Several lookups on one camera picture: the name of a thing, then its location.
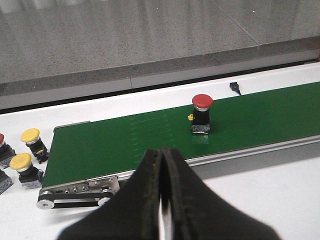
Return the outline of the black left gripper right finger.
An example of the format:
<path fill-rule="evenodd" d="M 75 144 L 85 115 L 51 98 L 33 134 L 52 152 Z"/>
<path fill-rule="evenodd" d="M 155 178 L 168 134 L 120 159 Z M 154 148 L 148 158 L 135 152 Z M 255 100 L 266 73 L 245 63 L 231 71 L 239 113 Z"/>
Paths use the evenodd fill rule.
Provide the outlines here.
<path fill-rule="evenodd" d="M 168 240 L 278 240 L 270 226 L 212 191 L 175 148 L 162 150 L 161 198 Z"/>

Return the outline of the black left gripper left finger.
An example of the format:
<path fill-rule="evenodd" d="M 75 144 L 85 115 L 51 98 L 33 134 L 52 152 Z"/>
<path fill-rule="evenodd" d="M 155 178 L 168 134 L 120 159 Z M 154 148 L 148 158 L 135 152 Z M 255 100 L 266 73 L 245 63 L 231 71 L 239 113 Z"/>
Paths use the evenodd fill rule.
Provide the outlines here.
<path fill-rule="evenodd" d="M 162 154 L 147 150 L 125 185 L 103 206 L 65 228 L 60 240 L 159 239 Z"/>

